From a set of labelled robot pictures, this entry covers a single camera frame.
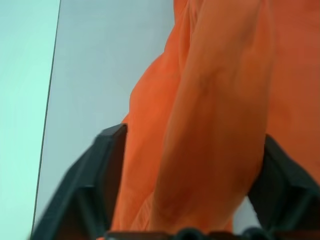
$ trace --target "white wall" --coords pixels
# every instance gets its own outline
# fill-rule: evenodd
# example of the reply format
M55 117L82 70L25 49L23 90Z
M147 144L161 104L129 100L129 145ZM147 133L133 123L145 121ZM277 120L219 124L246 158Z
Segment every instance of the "white wall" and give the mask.
M31 231L58 0L0 3L0 239Z
M173 24L172 0L61 1L36 222L67 168L126 115Z

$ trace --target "light blue wall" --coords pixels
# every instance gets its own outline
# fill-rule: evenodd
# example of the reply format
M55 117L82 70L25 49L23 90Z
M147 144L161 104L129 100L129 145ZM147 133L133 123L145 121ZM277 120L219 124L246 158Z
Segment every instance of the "light blue wall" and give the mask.
M0 238L31 231L59 0L0 3Z

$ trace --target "orange fabric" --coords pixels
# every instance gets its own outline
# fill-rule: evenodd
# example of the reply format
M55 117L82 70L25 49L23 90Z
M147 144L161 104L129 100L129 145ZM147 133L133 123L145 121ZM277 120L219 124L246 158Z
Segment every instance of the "orange fabric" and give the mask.
M266 132L320 184L320 1L173 8L164 52L131 93L113 231L230 231Z

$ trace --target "white surface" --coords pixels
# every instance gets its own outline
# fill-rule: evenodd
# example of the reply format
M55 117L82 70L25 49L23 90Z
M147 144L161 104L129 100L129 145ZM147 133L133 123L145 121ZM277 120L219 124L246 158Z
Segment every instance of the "white surface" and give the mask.
M173 24L172 0L61 1L36 222L68 167L126 115Z
M29 238L58 0L0 3L0 239Z
M246 197L234 214L233 232L242 234L244 230L251 227L260 228L261 225L249 198Z

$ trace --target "black plastic part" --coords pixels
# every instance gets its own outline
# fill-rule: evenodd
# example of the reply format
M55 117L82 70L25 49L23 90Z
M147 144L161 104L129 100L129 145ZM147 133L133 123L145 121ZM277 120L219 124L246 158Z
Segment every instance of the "black plastic part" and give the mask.
M249 199L266 231L320 230L320 188L267 136Z
M99 134L65 174L32 240L95 240L110 228L121 181L127 126Z
M185 228L110 232L121 181L127 126L104 130L65 174L32 240L319 240L320 188L269 136L263 166L248 196L262 229L241 236Z

